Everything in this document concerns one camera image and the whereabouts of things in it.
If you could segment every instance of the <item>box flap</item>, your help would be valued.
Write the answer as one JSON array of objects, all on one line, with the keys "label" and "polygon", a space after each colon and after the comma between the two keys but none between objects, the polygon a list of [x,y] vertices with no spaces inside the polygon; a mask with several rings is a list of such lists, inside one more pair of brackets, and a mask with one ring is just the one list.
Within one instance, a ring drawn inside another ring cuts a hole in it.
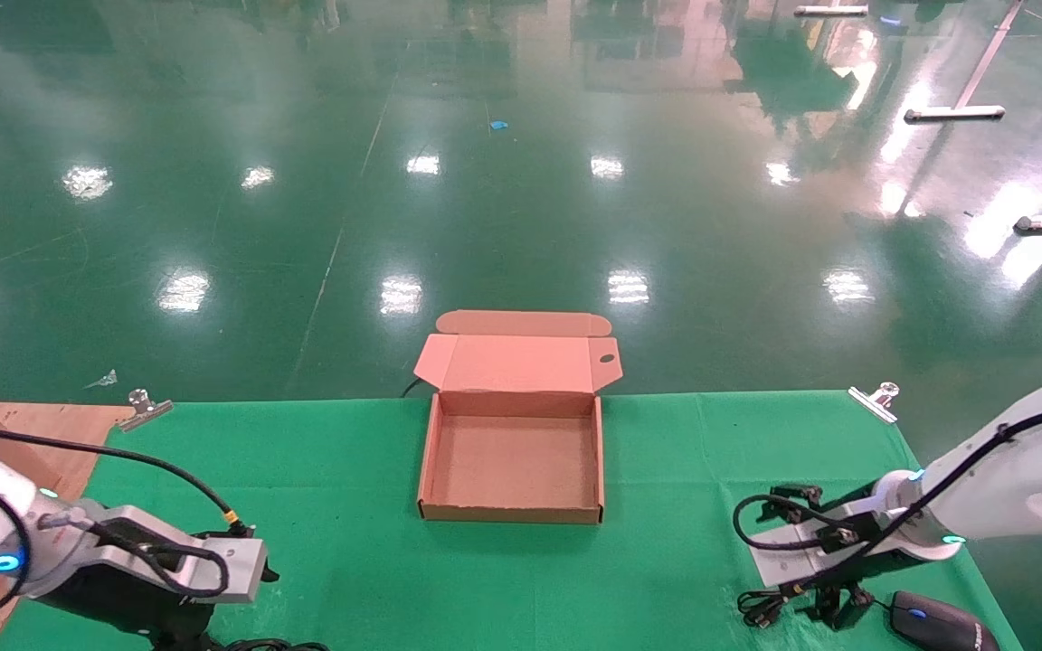
[{"label": "box flap", "polygon": [[457,309],[437,320],[447,334],[520,334],[529,337],[605,337],[613,330],[604,317],[582,311],[504,311]]},{"label": "box flap", "polygon": [[582,312],[457,310],[439,318],[418,378],[443,392],[593,394],[621,377],[609,321]]},{"label": "box flap", "polygon": [[414,370],[417,378],[425,380],[431,386],[445,387],[445,375],[448,373],[449,360],[452,359],[452,350],[456,349],[456,340],[455,334],[429,334]]}]

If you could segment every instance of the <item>computer mouse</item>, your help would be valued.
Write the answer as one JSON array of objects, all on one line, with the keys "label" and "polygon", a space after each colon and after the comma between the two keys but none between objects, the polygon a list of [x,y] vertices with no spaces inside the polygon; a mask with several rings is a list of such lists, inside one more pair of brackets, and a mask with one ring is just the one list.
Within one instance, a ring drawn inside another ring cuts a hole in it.
[{"label": "computer mouse", "polygon": [[999,651],[996,635],[975,615],[920,594],[895,593],[890,627],[926,651]]}]

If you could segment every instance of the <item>green table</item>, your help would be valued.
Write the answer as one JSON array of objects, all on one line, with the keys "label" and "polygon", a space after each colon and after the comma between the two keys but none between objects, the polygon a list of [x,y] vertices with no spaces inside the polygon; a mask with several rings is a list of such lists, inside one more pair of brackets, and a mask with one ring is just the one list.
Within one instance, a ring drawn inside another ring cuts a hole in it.
[{"label": "green table", "polygon": [[[742,626],[735,598],[760,587],[729,524],[775,482],[827,497],[917,462],[894,426],[845,392],[615,396],[604,402],[605,523],[425,523],[415,499],[423,400],[178,404],[117,448],[194,471],[268,541],[281,573],[251,606],[221,606],[219,639],[321,641],[333,651],[909,650],[875,608],[830,633],[789,608]],[[88,495],[178,526],[218,528],[176,477],[102,458]],[[979,615],[1018,651],[967,552],[868,581]],[[145,650],[143,640],[24,603],[0,651]]]}]

